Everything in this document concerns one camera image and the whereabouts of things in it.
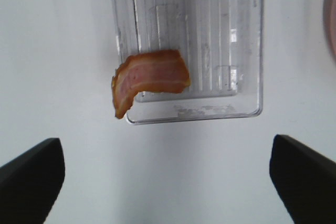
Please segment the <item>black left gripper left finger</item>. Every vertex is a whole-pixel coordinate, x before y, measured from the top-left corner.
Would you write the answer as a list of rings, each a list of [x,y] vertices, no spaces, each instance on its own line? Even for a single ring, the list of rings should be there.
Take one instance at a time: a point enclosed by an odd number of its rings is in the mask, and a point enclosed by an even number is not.
[[[48,138],[1,166],[1,223],[44,223],[64,179],[59,138]]]

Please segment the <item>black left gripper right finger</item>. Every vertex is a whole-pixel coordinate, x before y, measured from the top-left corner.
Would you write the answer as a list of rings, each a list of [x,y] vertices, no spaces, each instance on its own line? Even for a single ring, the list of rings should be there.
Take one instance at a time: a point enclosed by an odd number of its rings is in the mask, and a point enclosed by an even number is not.
[[[335,223],[335,162],[290,137],[274,137],[271,181],[294,223]]]

